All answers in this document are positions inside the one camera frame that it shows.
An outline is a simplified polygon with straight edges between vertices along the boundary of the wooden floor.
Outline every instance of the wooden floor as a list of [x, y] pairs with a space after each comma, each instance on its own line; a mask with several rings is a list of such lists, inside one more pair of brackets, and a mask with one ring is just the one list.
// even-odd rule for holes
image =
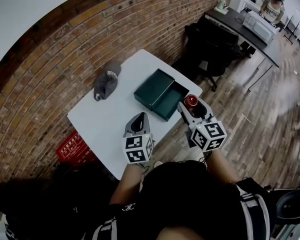
[[[228, 134], [222, 147], [242, 177], [252, 177], [262, 186], [300, 186], [300, 130], [294, 126], [300, 121], [300, 45], [291, 45], [283, 34], [280, 69], [270, 70], [265, 80], [252, 91], [248, 87], [269, 67], [256, 52], [252, 58], [236, 61], [217, 80], [218, 89], [212, 92], [205, 79], [197, 79], [207, 102]], [[184, 132], [187, 126], [180, 121], [163, 141], [149, 162], [198, 160], [199, 148], [189, 148]]]

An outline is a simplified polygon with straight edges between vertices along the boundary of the microwave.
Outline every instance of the microwave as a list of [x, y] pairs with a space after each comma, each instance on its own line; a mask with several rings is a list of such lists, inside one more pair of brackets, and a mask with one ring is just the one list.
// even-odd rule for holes
[[254, 11], [250, 11], [246, 15], [243, 25], [266, 44], [269, 44], [279, 32], [279, 28], [273, 27], [268, 21]]

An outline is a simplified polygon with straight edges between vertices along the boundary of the black t-shirt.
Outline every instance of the black t-shirt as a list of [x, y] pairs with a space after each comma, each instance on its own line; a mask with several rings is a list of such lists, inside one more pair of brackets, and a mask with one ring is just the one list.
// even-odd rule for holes
[[[277, 214], [269, 193], [251, 178], [236, 184], [248, 193], [262, 196], [272, 231]], [[247, 239], [240, 200], [238, 188], [234, 184], [221, 185], [204, 164], [168, 162], [145, 177], [134, 202], [110, 205], [104, 221], [116, 219], [118, 240], [155, 240], [162, 229], [175, 226], [190, 228], [205, 240]], [[94, 231], [85, 239], [92, 239]], [[111, 230], [100, 231], [97, 239], [110, 240]]]

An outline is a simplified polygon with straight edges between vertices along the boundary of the person wearing black hat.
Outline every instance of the person wearing black hat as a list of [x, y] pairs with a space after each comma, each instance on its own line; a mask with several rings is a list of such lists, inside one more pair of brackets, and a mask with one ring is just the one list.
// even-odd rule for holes
[[[276, 27], [276, 24], [282, 19], [285, 9], [283, 6], [285, 0], [264, 0], [259, 15], [262, 16], [267, 22]], [[255, 54], [256, 49], [247, 43], [243, 42], [241, 47], [249, 58]]]
[[84, 239], [269, 240], [277, 218], [269, 193], [242, 180], [219, 149], [204, 160], [163, 163], [141, 191], [142, 168], [128, 164], [103, 223]]

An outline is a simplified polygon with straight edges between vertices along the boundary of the open box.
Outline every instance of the open box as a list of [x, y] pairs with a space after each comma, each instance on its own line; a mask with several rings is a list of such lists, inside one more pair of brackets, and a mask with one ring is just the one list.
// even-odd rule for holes
[[158, 68], [133, 94], [137, 101], [168, 121], [188, 92], [187, 88]]

